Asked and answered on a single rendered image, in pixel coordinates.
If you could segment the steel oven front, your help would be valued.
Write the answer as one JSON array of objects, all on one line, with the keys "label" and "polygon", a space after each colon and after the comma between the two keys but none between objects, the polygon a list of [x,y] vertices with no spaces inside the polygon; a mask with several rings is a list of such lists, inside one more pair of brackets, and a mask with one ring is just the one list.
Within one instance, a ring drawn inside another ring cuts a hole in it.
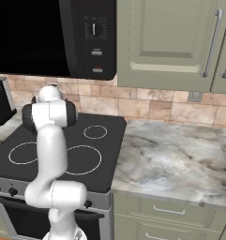
[{"label": "steel oven front", "polygon": [[[0,196],[24,200],[24,191],[27,185],[28,183],[24,181],[0,178]],[[16,188],[18,190],[18,193],[13,197],[11,197],[8,192],[10,188]],[[100,240],[114,240],[112,193],[110,191],[105,194],[88,191],[87,200],[92,202],[92,206],[89,208],[83,206],[79,210],[103,214],[104,218],[99,220]],[[3,219],[12,240],[41,240],[18,235],[12,224],[9,222],[8,214],[1,203],[0,216]]]}]

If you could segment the black oven door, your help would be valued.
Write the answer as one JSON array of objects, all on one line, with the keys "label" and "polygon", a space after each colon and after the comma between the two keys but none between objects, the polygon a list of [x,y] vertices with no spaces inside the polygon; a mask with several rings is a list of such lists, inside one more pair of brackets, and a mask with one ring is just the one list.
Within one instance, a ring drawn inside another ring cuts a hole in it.
[{"label": "black oven door", "polygon": [[[2,196],[0,196],[0,203],[4,206],[9,222],[18,235],[42,239],[50,230],[48,209],[38,209],[27,205],[24,200]],[[86,234],[87,240],[100,240],[99,220],[101,218],[104,218],[103,214],[75,211],[76,222]]]}]

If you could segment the black hob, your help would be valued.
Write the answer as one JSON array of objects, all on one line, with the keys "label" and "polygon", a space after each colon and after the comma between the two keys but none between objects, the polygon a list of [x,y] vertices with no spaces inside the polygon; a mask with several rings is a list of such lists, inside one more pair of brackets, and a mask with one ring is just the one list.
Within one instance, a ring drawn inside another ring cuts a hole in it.
[{"label": "black hob", "polygon": [[[81,113],[66,127],[68,170],[63,180],[85,184],[91,192],[111,189],[127,122],[121,116]],[[28,183],[38,174],[37,136],[17,127],[0,144],[0,186]]]}]

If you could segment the black toaster oven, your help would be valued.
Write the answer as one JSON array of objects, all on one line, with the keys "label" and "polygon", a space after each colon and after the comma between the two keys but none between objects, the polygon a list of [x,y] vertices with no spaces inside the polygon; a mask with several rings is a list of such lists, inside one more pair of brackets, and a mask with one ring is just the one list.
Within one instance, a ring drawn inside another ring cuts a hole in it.
[{"label": "black toaster oven", "polygon": [[0,127],[17,113],[6,77],[0,77]]}]

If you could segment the black microwave oven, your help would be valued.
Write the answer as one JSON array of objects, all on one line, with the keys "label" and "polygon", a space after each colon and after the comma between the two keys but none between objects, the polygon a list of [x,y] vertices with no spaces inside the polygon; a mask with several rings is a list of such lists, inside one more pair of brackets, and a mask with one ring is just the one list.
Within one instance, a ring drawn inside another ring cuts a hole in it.
[{"label": "black microwave oven", "polygon": [[0,73],[112,80],[116,0],[0,0]]}]

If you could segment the grey wall socket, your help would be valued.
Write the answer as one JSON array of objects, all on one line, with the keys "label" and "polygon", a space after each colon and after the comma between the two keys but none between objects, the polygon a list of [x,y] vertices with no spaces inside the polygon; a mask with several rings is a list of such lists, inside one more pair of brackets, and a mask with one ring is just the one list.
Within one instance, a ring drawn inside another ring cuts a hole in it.
[{"label": "grey wall socket", "polygon": [[202,92],[190,92],[188,94],[188,101],[190,102],[201,102],[203,99]]}]

